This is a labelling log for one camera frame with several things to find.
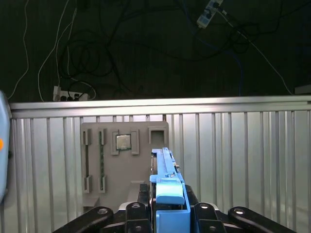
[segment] power strip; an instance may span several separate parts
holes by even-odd
[[[69,94],[68,94],[68,91],[62,91],[61,87],[55,86],[54,91],[53,91],[53,101],[58,102],[58,101],[88,101],[89,100],[88,94],[72,92],[72,91],[69,91]]]
[[[200,17],[198,18],[198,20],[196,21],[199,28],[205,29],[209,25],[209,23],[211,22],[211,20],[213,19],[213,17],[215,16],[215,14],[218,11],[218,9],[214,7],[214,4],[217,4],[218,6],[220,6],[223,3],[223,1],[224,0],[211,0],[211,1],[209,1],[209,3],[207,4],[207,6],[204,9],[203,14],[201,14]]]

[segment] black cable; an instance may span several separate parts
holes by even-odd
[[[118,30],[120,24],[122,23],[122,19],[123,19],[124,15],[125,15],[125,13],[126,13],[126,11],[127,11],[127,9],[128,9],[128,7],[129,7],[129,5],[130,5],[130,2],[131,2],[131,0],[126,0],[125,6],[122,8],[122,11],[121,11],[121,14],[120,14],[120,16],[119,16],[119,18],[118,18],[118,21],[117,21],[115,27],[113,28],[112,34],[111,34],[111,36],[110,36],[110,38],[109,38],[109,40],[108,40],[107,47],[110,46],[110,44],[111,44],[113,38],[115,37],[115,35],[116,35],[116,33],[117,33],[117,30]]]
[[[87,41],[85,39],[76,39],[76,37],[80,35],[85,36],[86,34],[92,35],[93,37],[92,41]],[[95,72],[102,63],[102,55],[99,52],[98,48],[100,48],[100,51],[102,51],[106,47],[105,43],[103,42],[103,39],[104,39],[103,37],[101,37],[100,35],[91,30],[78,30],[77,32],[73,33],[73,35],[65,44],[62,53],[60,54],[58,65],[58,72],[60,76],[65,79],[70,79],[80,74],[89,74],[94,77],[105,77],[108,74],[110,74],[112,72],[112,65],[110,66],[108,71],[106,71],[103,74],[98,74]],[[65,62],[67,47],[69,48],[70,52],[71,64],[75,69],[75,71],[72,74],[68,74],[68,72],[66,71],[66,67],[64,67],[64,65],[67,64]]]
[[[306,2],[306,3],[304,3],[304,4],[300,5],[300,6],[298,6],[297,8],[291,10],[290,12],[287,12],[287,13],[285,13],[285,14],[282,14],[278,19],[282,19],[282,18],[284,18],[284,17],[286,17],[286,16],[289,16],[289,15],[291,15],[291,14],[293,14],[293,13],[295,13],[295,12],[301,10],[302,8],[306,7],[306,6],[309,5],[310,3],[311,3],[311,1]]]
[[[76,99],[76,98],[73,98],[73,97],[70,96],[70,89],[72,88],[72,86],[74,86],[74,85],[76,85],[76,84],[78,84],[78,83],[84,83],[84,84],[89,85],[89,90],[83,92],[83,93]],[[75,81],[75,82],[71,83],[70,86],[69,86],[69,88],[68,88],[68,96],[69,96],[72,100],[79,100],[84,94],[89,93],[91,90],[94,90],[94,91],[95,91],[94,97],[95,97],[96,95],[98,95],[96,89],[95,89],[94,86],[92,86],[90,83],[88,83],[88,82],[86,82],[86,81]]]

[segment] cable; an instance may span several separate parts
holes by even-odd
[[[76,15],[77,15],[77,8],[74,9],[74,12],[73,12],[73,15],[72,15],[72,20],[71,20],[70,24],[68,24],[67,27],[63,30],[62,34],[60,35],[60,37],[59,37],[59,39],[57,41],[55,58],[56,58],[56,71],[57,71],[57,77],[58,77],[58,87],[60,85],[60,76],[59,76],[59,72],[58,72],[58,59],[57,59],[57,56],[58,56],[58,44],[59,44],[59,41],[61,40],[61,38],[63,37],[64,32],[68,29],[69,26],[71,26],[70,27],[70,32],[69,32],[69,37],[70,37],[72,26],[73,26],[73,22],[75,20]]]
[[[304,3],[304,4],[300,5],[300,6],[298,6],[298,7],[295,8],[294,10],[292,10],[292,11],[290,11],[290,12],[287,12],[287,13],[281,15],[279,18],[281,19],[281,18],[284,18],[284,17],[286,17],[286,16],[289,16],[289,15],[291,15],[291,14],[293,14],[293,13],[295,13],[295,12],[301,10],[301,9],[304,8],[305,6],[309,5],[310,3],[311,3],[311,1],[308,1],[308,2],[306,2],[306,3]]]
[[[220,12],[220,11],[217,11],[226,21],[227,23],[231,26],[231,27],[234,27],[229,21],[228,19],[226,18],[226,16],[224,16],[224,12]],[[283,83],[284,83],[284,86],[286,87],[288,93],[290,93],[291,95],[293,95],[293,93],[289,90],[289,88],[287,87],[285,81],[284,81],[284,78],[282,77],[282,75],[280,75],[280,73],[274,68],[274,66],[269,62],[269,60],[267,59],[267,57],[258,49],[258,47],[253,43],[251,42],[244,34],[242,34],[241,32],[238,31],[238,33],[243,36],[247,41],[249,41],[249,43],[263,56],[263,58],[267,61],[267,63],[271,66],[271,68],[278,74],[278,76],[282,79]]]
[[[76,15],[77,15],[77,8],[75,8],[75,10],[74,10],[74,13],[73,13],[73,16],[72,16],[72,20],[71,20],[71,27],[70,27],[70,31],[69,31],[69,35],[68,35],[68,40],[70,40],[70,37],[71,37],[71,33],[72,33],[72,28],[73,28],[73,23],[74,23],[74,20],[75,20],[75,18],[76,18]],[[69,61],[70,61],[70,53],[69,53],[69,47],[67,46],[67,55],[68,55],[68,62],[67,62],[67,73],[68,74],[70,74],[70,72],[69,72]],[[57,74],[59,75],[59,72],[58,72],[58,61],[57,61],[57,59],[56,59],[56,62],[57,62]],[[96,92],[96,90],[95,90],[95,88],[91,85],[91,84],[89,84],[89,83],[87,83],[87,82],[85,82],[85,81],[78,81],[77,79],[75,79],[75,78],[71,78],[73,81],[75,81],[75,82],[81,82],[81,83],[83,83],[83,84],[85,84],[86,86],[89,86],[90,88],[92,88],[92,90],[93,90],[93,92],[94,92],[94,97],[92,97],[90,100],[94,100],[95,98],[96,98],[96,96],[97,96],[97,92]]]
[[[26,32],[27,32],[27,29],[28,29],[28,18],[27,18],[27,11],[26,11],[28,3],[29,3],[29,0],[26,1],[25,6],[24,6],[25,31],[24,31],[24,35],[23,35],[23,44],[24,44],[25,53],[26,53],[27,68],[26,68],[26,71],[22,74],[22,76],[16,82],[14,90],[13,90],[12,94],[8,97],[8,100],[10,98],[12,98],[12,96],[15,94],[19,82],[25,77],[25,75],[28,73],[28,70],[29,70],[29,58],[28,58],[27,46],[26,46],[26,42],[25,42]]]
[[[69,3],[69,0],[67,0],[66,4],[65,4],[65,7],[63,9],[63,12],[62,12],[62,15],[59,19],[59,23],[58,23],[58,28],[57,28],[57,33],[56,33],[56,40],[55,40],[55,44],[54,44],[54,47],[52,49],[52,51],[49,53],[49,55],[47,56],[47,58],[44,60],[44,62],[42,63],[40,69],[39,69],[39,72],[38,72],[38,91],[39,91],[39,95],[40,95],[40,98],[41,100],[44,102],[43,98],[42,98],[42,95],[41,95],[41,90],[40,90],[40,73],[41,73],[41,70],[44,66],[44,64],[46,63],[46,61],[48,60],[48,58],[51,56],[51,54],[53,53],[53,51],[55,50],[56,48],[56,45],[57,45],[57,39],[58,39],[58,33],[59,33],[59,29],[60,29],[60,25],[61,25],[61,22],[62,22],[62,19],[63,19],[63,16],[65,14],[65,10],[67,8],[67,5]]]
[[[196,37],[197,40],[199,40],[202,44],[216,50],[216,51],[221,51],[225,54],[228,54],[228,55],[231,55],[235,60],[236,62],[238,63],[239,67],[240,67],[240,70],[241,70],[241,79],[240,79],[240,84],[239,84],[239,96],[241,96],[242,94],[242,83],[243,83],[243,80],[244,80],[244,71],[243,71],[243,67],[242,67],[242,64],[240,62],[240,60],[237,58],[237,56],[233,53],[231,53],[230,51],[226,51],[226,50],[220,50],[218,47],[214,46],[214,45],[211,45],[209,43],[207,43],[206,41],[200,39],[199,37],[197,37],[196,33],[191,29],[192,27],[192,24],[191,24],[191,20],[189,18],[189,14],[188,14],[188,11],[187,11],[187,8],[186,8],[186,4],[185,4],[185,0],[182,0],[183,2],[183,5],[184,5],[184,9],[185,9],[185,13],[186,13],[186,17],[187,17],[187,22],[188,22],[188,26],[189,26],[189,30],[190,32]]]

